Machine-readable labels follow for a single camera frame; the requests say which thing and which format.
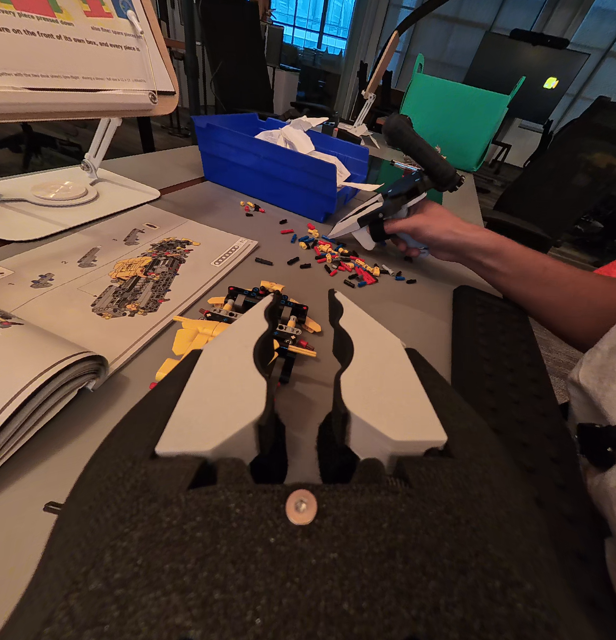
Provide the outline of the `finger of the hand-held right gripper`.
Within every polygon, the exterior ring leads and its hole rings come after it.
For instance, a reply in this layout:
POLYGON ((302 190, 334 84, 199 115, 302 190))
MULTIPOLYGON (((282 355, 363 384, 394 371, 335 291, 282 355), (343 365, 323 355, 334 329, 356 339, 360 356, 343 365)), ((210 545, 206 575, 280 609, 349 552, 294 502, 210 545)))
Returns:
POLYGON ((345 236, 362 228, 359 219, 365 214, 380 208, 384 203, 383 194, 376 194, 351 212, 344 215, 331 229, 328 236, 345 236))
POLYGON ((367 227, 369 224, 376 222, 377 220, 381 219, 382 214, 383 214, 383 206, 381 206, 380 208, 377 208, 376 210, 369 212, 367 214, 365 214, 362 218, 359 219, 359 222, 362 226, 361 229, 367 227))

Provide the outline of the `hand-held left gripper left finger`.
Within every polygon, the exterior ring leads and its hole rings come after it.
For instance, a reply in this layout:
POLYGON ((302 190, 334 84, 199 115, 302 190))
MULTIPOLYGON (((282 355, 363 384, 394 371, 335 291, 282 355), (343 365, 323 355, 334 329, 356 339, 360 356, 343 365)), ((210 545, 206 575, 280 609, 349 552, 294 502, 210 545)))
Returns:
POLYGON ((200 456, 250 463, 275 446, 274 385, 266 373, 273 361, 280 293, 272 293, 197 353, 179 400, 155 446, 160 457, 200 456))

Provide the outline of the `yellow black brick car model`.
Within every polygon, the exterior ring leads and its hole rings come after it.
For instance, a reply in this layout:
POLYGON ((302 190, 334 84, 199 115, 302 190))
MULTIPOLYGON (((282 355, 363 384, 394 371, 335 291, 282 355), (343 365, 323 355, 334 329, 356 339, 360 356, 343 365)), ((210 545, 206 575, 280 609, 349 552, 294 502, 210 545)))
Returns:
POLYGON ((205 347, 274 292, 282 294, 277 306, 279 322, 273 332, 274 358, 279 356, 283 361, 279 384, 287 384, 297 355, 316 357, 315 348, 302 338, 303 332, 319 333, 321 325, 308 316, 308 306, 283 294, 283 290, 282 284, 269 281, 261 281, 252 289, 230 286, 225 296, 208 299, 209 308, 200 311, 200 318, 173 317, 181 325, 172 346, 174 357, 162 363, 149 388, 155 388, 191 351, 205 347))

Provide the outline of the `person's right forearm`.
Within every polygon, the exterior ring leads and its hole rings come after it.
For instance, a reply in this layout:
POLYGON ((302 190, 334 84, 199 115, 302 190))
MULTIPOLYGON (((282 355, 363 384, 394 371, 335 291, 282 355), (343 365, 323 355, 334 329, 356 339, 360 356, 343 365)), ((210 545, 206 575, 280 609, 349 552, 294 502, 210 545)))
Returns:
POLYGON ((616 324, 616 278, 584 271, 464 223, 459 262, 562 341, 592 348, 616 324))

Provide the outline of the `grey desk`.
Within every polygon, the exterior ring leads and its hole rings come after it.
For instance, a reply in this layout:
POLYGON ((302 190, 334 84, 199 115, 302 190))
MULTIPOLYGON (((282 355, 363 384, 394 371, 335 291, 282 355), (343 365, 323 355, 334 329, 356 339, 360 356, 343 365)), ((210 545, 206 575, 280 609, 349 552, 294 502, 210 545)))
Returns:
MULTIPOLYGON (((323 332, 311 340, 317 359, 296 364, 290 383, 277 396, 286 426, 286 482, 318 483, 315 441, 319 423, 331 407, 337 371, 327 293, 331 288, 344 291, 346 287, 340 284, 340 276, 329 277, 320 264, 306 270, 287 265, 297 255, 302 256, 301 261, 311 260, 312 253, 297 250, 281 236, 279 220, 287 219, 297 232, 305 228, 307 220, 274 206, 267 207, 262 216, 246 218, 239 207, 242 194, 201 180, 196 147, 109 160, 105 167, 159 188, 161 197, 155 206, 160 209, 255 239, 254 255, 273 262, 273 266, 262 266, 248 258, 208 292, 209 296, 220 295, 230 284, 254 286, 260 280, 271 280, 284 284, 288 295, 306 303, 312 318, 322 325, 323 332)), ((402 270, 417 282, 408 285, 383 277, 374 286, 347 291, 346 295, 449 380, 453 290, 463 284, 494 290, 466 268, 432 257, 411 264, 401 254, 376 250, 369 258, 372 263, 402 270)), ((100 443, 148 393, 155 372, 170 356, 175 332, 176 327, 170 326, 100 388, 80 392, 0 468, 0 628, 27 587, 54 526, 55 516, 43 512, 44 505, 65 501, 100 443)))

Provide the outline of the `person's right hand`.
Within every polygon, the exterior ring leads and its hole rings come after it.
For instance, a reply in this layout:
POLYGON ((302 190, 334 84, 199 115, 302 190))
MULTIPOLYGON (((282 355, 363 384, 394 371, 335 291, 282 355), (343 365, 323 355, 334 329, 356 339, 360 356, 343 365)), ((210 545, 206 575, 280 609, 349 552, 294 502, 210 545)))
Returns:
POLYGON ((429 199, 411 206, 404 218, 384 221, 384 231, 405 255, 415 257, 418 250, 401 235, 427 247, 431 256, 448 262, 460 262, 473 236, 482 230, 429 199))

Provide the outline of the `pile of small coloured pins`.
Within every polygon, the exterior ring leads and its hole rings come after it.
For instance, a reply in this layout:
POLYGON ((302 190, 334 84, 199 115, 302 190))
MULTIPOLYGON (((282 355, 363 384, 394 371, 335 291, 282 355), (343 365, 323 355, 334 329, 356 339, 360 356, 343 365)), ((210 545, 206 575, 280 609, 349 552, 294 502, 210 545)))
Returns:
MULTIPOLYGON (((262 207, 252 202, 240 201, 240 206, 246 217, 254 217, 253 211, 265 212, 262 207)), ((297 244, 302 250, 313 250, 316 253, 313 261, 322 264, 328 272, 328 276, 335 276, 340 271, 349 273, 345 285, 360 288, 376 284, 379 275, 390 275, 396 281, 407 284, 417 282, 415 278, 406 279, 401 271, 394 272, 387 266, 370 265, 360 258, 356 251, 346 249, 344 244, 334 245, 326 235, 320 234, 319 229, 312 223, 307 223, 306 226, 309 233, 305 236, 298 237, 292 228, 281 229, 280 235, 290 235, 291 244, 297 244)), ((262 294, 274 291, 282 292, 284 287, 285 285, 282 284, 262 280, 259 286, 254 288, 254 292, 262 294)))

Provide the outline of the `green plastic bin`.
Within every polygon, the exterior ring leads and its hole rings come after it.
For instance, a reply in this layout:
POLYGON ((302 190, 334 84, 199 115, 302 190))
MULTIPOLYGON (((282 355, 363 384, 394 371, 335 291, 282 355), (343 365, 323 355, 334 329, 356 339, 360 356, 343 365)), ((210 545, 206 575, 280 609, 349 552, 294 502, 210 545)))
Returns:
POLYGON ((491 92, 425 74, 420 53, 400 113, 456 169, 475 172, 525 79, 521 76, 510 94, 491 92))

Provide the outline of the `crumpled white paper bags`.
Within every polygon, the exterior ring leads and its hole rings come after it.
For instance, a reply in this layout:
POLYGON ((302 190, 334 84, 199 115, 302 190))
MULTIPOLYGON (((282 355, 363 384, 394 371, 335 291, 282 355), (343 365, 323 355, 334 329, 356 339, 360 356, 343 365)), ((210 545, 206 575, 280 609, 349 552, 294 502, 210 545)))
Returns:
POLYGON ((307 135, 307 131, 314 126, 326 122, 328 118, 310 118, 301 116, 289 122, 280 129, 266 130, 258 133, 255 139, 264 140, 282 148, 297 151, 301 154, 308 155, 315 159, 333 164, 336 167, 337 187, 352 187, 362 191, 376 191, 383 186, 381 184, 363 184, 351 182, 348 179, 351 176, 350 171, 342 164, 342 162, 333 155, 324 154, 316 150, 312 140, 307 135))

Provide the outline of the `blue plastic bin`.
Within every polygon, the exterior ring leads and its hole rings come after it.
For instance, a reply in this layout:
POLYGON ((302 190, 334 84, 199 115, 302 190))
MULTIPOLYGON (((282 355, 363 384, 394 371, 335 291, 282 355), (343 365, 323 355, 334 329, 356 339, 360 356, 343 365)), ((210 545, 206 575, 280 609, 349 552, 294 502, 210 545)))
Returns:
MULTIPOLYGON (((286 124, 256 113, 193 116, 207 180, 323 222, 347 204, 358 189, 337 187, 336 167, 255 136, 286 124)), ((307 131, 317 151, 336 156, 351 182, 365 183, 369 150, 363 145, 307 131)))

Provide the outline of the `large black screen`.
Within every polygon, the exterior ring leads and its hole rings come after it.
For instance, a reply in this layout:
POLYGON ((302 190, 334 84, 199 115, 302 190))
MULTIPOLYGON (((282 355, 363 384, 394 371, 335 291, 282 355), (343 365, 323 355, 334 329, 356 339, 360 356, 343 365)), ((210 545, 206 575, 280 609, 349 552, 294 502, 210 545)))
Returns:
POLYGON ((586 52, 487 32, 464 84, 512 96, 508 116, 543 125, 589 57, 586 52))

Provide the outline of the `open instruction booklet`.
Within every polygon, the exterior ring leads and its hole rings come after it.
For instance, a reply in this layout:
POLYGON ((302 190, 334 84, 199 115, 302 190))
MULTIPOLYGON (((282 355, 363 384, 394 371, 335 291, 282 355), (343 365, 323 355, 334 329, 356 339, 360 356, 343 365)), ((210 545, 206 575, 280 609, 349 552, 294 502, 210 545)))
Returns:
POLYGON ((144 205, 0 263, 0 466, 256 247, 144 205))

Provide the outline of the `black badge reel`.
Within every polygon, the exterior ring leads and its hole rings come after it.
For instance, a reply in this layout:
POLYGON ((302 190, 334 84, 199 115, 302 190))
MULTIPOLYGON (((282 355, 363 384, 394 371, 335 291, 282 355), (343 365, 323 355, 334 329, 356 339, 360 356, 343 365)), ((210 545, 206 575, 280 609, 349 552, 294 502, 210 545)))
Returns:
POLYGON ((578 423, 576 438, 580 455, 594 468, 605 472, 616 464, 616 425, 578 423))

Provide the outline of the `person's white shirt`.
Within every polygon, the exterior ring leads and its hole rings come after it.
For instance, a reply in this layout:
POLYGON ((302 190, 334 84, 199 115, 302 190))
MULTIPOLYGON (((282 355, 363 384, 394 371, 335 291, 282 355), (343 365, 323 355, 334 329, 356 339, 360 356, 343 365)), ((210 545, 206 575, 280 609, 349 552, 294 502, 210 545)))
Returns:
MULTIPOLYGON (((567 389, 571 430, 580 423, 616 425, 616 324, 576 364, 567 389)), ((587 491, 610 529, 605 553, 616 592, 616 462, 608 470, 598 470, 587 461, 582 464, 587 491)))

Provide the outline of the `printed instruction sheet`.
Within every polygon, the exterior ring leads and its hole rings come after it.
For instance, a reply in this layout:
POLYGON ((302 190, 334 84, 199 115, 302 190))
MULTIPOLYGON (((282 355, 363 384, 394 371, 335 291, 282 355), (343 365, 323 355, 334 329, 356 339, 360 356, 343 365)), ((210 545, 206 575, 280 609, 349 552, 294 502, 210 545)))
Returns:
POLYGON ((0 1, 0 86, 175 92, 150 1, 0 1))

